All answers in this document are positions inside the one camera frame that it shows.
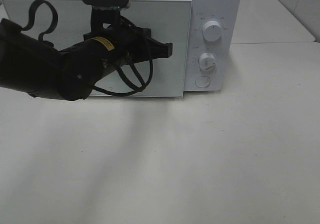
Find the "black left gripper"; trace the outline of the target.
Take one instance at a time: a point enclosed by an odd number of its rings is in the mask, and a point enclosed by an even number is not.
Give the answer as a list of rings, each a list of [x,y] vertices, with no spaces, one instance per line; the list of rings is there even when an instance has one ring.
[[[90,20],[90,32],[84,34],[84,40],[108,40],[109,51],[128,53],[134,64],[150,59],[167,59],[173,54],[173,43],[153,39],[151,29],[137,27],[119,10],[93,7]]]

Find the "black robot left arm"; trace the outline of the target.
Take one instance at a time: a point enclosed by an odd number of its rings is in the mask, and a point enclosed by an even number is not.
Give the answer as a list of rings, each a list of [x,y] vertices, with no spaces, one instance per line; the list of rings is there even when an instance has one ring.
[[[44,0],[34,1],[28,10],[28,23],[22,27],[8,19],[0,23],[0,85],[31,97],[75,101],[92,91],[115,96],[116,92],[97,86],[102,78],[117,73],[129,87],[123,96],[142,92],[150,83],[136,64],[169,58],[171,43],[151,37],[150,29],[139,28],[116,9],[92,8],[91,31],[83,41],[63,50],[44,39],[27,36]]]

